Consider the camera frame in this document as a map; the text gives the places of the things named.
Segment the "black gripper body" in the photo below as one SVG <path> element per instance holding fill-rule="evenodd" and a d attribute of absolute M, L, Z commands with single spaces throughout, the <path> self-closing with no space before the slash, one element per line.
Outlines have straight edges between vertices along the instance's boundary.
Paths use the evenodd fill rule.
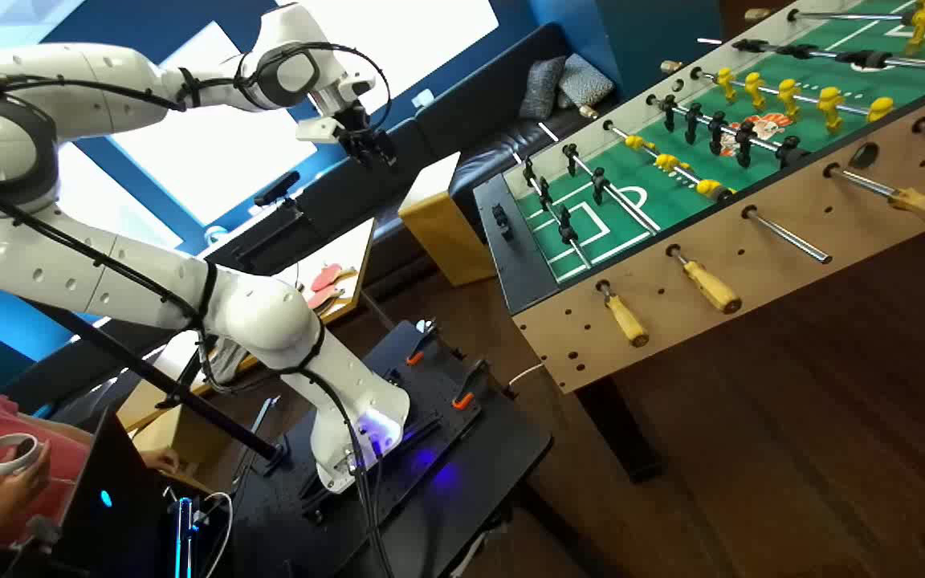
<path fill-rule="evenodd" d="M 338 145 L 358 163 L 381 160 L 390 166 L 399 160 L 396 141 L 370 119 L 358 101 L 338 113 Z"/>

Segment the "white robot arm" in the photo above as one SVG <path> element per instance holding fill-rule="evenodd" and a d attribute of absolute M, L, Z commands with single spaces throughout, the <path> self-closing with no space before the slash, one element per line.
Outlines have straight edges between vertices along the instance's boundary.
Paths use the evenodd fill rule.
<path fill-rule="evenodd" d="M 240 113 L 311 101 L 327 141 L 370 136 L 367 79 L 350 73 L 303 0 L 260 16 L 250 52 L 161 67 L 102 41 L 0 48 L 0 288 L 127 325 L 245 346 L 316 406 L 308 448 L 324 490 L 348 490 L 401 447 L 404 389 L 367 370 L 279 273 L 245 273 L 157 246 L 59 206 L 59 148 L 154 125 L 196 107 Z"/>

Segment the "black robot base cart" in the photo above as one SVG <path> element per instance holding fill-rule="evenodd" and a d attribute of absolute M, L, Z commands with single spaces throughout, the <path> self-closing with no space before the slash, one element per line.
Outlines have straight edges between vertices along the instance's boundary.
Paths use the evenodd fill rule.
<path fill-rule="evenodd" d="M 367 367 L 411 393 L 404 444 L 370 472 L 370 501 L 316 480 L 299 416 L 234 490 L 234 578 L 447 578 L 547 457 L 550 433 L 447 342 L 396 325 Z"/>

